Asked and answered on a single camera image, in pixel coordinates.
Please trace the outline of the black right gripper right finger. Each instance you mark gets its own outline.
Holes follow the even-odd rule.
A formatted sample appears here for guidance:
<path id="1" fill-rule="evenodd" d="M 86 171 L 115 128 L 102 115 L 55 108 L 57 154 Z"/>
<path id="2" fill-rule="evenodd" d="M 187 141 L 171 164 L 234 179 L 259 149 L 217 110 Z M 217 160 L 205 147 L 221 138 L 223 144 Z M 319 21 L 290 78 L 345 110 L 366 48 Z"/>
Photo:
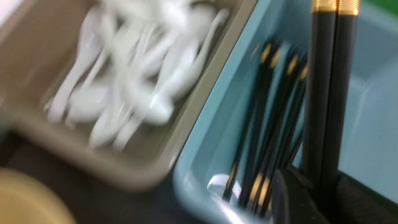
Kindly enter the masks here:
<path id="1" fill-rule="evenodd" d="M 343 172 L 326 173 L 331 184 L 324 224 L 397 224 L 397 203 Z"/>

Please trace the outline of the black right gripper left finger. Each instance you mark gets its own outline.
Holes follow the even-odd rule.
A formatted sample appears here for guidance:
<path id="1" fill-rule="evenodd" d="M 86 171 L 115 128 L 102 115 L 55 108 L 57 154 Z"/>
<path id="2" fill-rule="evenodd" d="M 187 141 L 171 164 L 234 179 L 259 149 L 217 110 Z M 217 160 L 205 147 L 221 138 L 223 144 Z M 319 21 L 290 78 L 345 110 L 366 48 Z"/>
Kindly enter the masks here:
<path id="1" fill-rule="evenodd" d="M 272 182 L 274 224 L 328 224 L 310 195 L 312 183 L 296 168 L 276 170 Z"/>

